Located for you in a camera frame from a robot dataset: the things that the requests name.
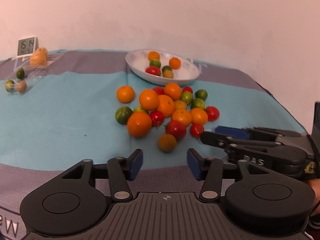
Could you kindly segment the blue grey patterned tablecloth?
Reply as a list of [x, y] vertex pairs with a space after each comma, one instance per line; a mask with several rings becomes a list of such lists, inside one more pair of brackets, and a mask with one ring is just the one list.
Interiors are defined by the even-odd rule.
[[[33, 77], [35, 85], [25, 94], [8, 93], [3, 85], [21, 59], [1, 61], [1, 239], [21, 239], [26, 229], [19, 215], [22, 199], [29, 192], [82, 159], [95, 164], [135, 149], [144, 152], [138, 178], [130, 183], [137, 191], [197, 192], [196, 181], [187, 167], [187, 149], [195, 148], [208, 157], [223, 158], [221, 149], [201, 144], [187, 132], [171, 154], [157, 147], [164, 127], [151, 129], [142, 139], [132, 138], [114, 115], [122, 104], [116, 90], [131, 86], [138, 96], [155, 85], [131, 72], [124, 52], [62, 51], [62, 56], [44, 77]], [[190, 86], [208, 92], [206, 104], [215, 106], [220, 117], [208, 122], [236, 128], [269, 127], [304, 133], [304, 127], [250, 76], [236, 69], [193, 60], [200, 77]]]

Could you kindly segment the white digital clock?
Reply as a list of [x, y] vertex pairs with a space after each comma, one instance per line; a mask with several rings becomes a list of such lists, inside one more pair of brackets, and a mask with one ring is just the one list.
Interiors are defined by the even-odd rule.
[[38, 39], [36, 36], [20, 39], [18, 41], [17, 57], [30, 56], [38, 47]]

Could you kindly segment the yellow pepino melon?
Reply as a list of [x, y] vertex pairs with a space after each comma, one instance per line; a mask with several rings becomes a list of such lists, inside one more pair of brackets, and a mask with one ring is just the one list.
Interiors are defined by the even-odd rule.
[[36, 51], [31, 55], [29, 63], [31, 66], [45, 66], [47, 64], [46, 55], [41, 51]]
[[40, 48], [37, 48], [36, 51], [41, 52], [46, 58], [48, 57], [48, 51], [46, 48], [40, 47]]

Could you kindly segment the white blue patterned bowl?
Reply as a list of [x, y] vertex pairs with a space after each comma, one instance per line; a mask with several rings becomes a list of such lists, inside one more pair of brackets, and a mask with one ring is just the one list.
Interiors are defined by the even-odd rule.
[[[150, 51], [157, 51], [161, 56], [160, 60], [153, 59], [149, 61], [148, 53]], [[134, 74], [157, 85], [166, 85], [171, 82], [177, 83], [178, 85], [186, 85], [200, 77], [200, 71], [195, 64], [183, 57], [167, 51], [153, 49], [133, 50], [126, 54], [125, 60], [128, 67]], [[158, 67], [161, 70], [161, 76], [147, 74], [145, 70], [149, 66]], [[164, 78], [162, 76], [162, 68], [164, 66], [170, 66], [172, 68], [174, 73], [174, 77], [172, 79]]]

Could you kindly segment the pale green lime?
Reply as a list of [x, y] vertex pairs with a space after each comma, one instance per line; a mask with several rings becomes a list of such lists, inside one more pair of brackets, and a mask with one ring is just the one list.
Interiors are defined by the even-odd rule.
[[187, 105], [190, 105], [194, 99], [193, 94], [189, 91], [183, 91], [180, 99], [184, 101]]

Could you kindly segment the green yellow lime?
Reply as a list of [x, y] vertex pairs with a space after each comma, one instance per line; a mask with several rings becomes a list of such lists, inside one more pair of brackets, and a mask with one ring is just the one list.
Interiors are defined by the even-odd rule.
[[174, 73], [172, 71], [172, 68], [170, 66], [164, 66], [162, 68], [162, 76], [164, 78], [172, 79], [174, 77]]

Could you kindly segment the clear plastic fruit tray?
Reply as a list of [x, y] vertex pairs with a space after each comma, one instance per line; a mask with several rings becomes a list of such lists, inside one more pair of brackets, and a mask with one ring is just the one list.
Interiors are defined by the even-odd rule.
[[[47, 58], [47, 64], [45, 66], [31, 66], [29, 64], [29, 57], [20, 63], [14, 63], [14, 69], [6, 77], [1, 77], [1, 90], [8, 93], [9, 95], [25, 94], [26, 92], [31, 90], [42, 77], [49, 74], [49, 70], [51, 70], [53, 68], [53, 65], [59, 59], [61, 59], [62, 55], [63, 53], [49, 54]], [[19, 68], [23, 68], [25, 71], [25, 78], [23, 80], [19, 80], [16, 78], [16, 71]], [[9, 93], [5, 90], [5, 83], [8, 80], [13, 80], [15, 83], [15, 91], [13, 93]], [[16, 83], [20, 81], [25, 81], [27, 83], [28, 88], [25, 93], [19, 93], [16, 90]]]

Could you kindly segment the small green lime in tray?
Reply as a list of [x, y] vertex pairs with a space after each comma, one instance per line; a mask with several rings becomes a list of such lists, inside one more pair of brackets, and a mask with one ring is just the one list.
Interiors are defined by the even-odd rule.
[[19, 68], [16, 71], [16, 78], [19, 79], [19, 80], [23, 80], [25, 78], [25, 71], [24, 71], [23, 68]]

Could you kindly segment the red tomato with stem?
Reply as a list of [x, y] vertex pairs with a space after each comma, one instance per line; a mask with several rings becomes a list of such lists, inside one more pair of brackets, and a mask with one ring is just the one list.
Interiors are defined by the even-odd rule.
[[161, 70], [156, 66], [149, 66], [145, 72], [150, 75], [161, 76]]

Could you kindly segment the dark green lime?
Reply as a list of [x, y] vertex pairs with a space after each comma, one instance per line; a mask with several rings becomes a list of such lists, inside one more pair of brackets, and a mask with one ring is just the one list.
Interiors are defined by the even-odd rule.
[[123, 106], [117, 109], [115, 113], [116, 121], [121, 125], [126, 125], [129, 117], [133, 114], [133, 110], [130, 107]]

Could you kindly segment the small brown fruit in tray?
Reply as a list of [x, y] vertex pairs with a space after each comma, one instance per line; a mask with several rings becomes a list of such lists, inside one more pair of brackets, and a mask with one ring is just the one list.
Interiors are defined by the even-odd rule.
[[16, 83], [16, 90], [19, 93], [25, 93], [27, 91], [27, 83], [25, 81], [20, 81], [18, 83]]

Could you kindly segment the large orange tangerine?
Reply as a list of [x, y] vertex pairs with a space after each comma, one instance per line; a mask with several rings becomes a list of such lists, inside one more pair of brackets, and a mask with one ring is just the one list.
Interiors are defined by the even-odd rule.
[[144, 112], [133, 113], [127, 121], [127, 130], [132, 137], [142, 138], [152, 128], [150, 116]]

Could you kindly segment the small green kumquat in tray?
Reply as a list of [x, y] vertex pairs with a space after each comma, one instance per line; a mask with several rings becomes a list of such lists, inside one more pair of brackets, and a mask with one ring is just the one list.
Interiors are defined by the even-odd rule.
[[15, 91], [15, 83], [13, 80], [8, 80], [5, 83], [5, 90], [9, 93], [13, 93]]

